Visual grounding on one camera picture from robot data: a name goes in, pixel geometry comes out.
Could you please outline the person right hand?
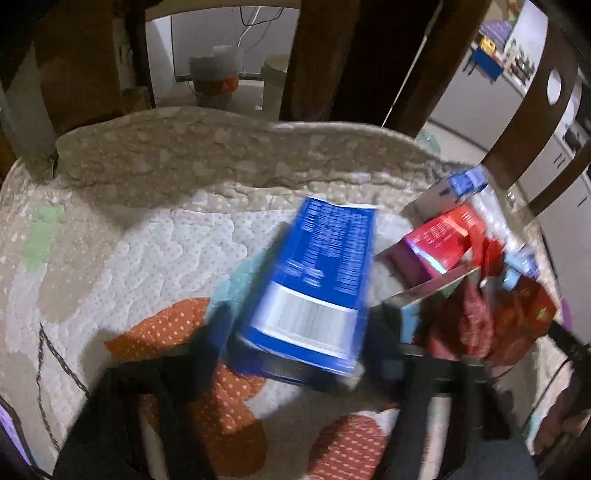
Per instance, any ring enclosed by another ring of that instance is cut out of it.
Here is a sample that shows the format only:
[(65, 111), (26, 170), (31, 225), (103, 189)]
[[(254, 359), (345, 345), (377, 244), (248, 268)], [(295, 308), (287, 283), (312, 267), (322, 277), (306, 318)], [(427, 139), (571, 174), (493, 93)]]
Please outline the person right hand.
[(562, 434), (579, 437), (585, 429), (590, 419), (589, 409), (568, 415), (568, 402), (574, 396), (573, 390), (571, 386), (564, 389), (543, 419), (533, 442), (536, 455), (551, 447)]

